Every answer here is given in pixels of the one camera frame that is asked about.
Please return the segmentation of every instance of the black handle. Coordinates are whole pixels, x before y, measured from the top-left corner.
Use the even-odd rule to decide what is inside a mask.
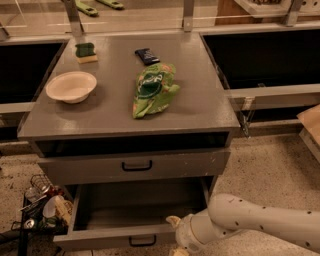
[[[149,165],[147,167],[138,167],[138,168],[128,168],[126,167],[126,163],[122,162],[122,170],[125,172],[141,172],[141,171],[149,171],[152,168],[152,160],[149,160]]]
[[[132,243],[132,237],[130,236],[129,237],[129,244],[131,247],[146,247],[146,246],[152,246],[152,245],[155,245],[156,242],[157,242],[157,236],[156,235],[153,235],[153,241],[150,242],[150,243],[144,243],[144,244],[134,244]]]

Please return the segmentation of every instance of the green bag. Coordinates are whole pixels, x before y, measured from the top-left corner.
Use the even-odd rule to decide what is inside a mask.
[[[133,118],[162,112],[169,107],[180,89],[173,84],[176,68],[172,64],[156,63],[142,71],[136,80]]]

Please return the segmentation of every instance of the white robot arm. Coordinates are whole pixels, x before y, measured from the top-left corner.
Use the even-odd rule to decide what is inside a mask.
[[[320,253],[320,212],[259,206],[230,194],[213,196],[208,208],[182,219],[169,216],[179,248],[170,256],[187,256],[208,243],[243,230],[257,230]]]

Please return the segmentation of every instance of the ceramic bowl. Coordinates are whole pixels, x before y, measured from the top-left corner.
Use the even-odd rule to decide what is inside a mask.
[[[86,72],[74,71],[54,77],[46,86],[47,95],[69,104],[85,100],[97,85],[97,79]]]

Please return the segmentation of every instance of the drawer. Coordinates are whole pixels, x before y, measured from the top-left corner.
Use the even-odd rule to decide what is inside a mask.
[[[39,166],[53,184],[89,184],[219,175],[228,149],[53,157]]]
[[[68,233],[54,242],[64,250],[175,243],[166,217],[201,211],[207,199],[204,178],[79,185]]]

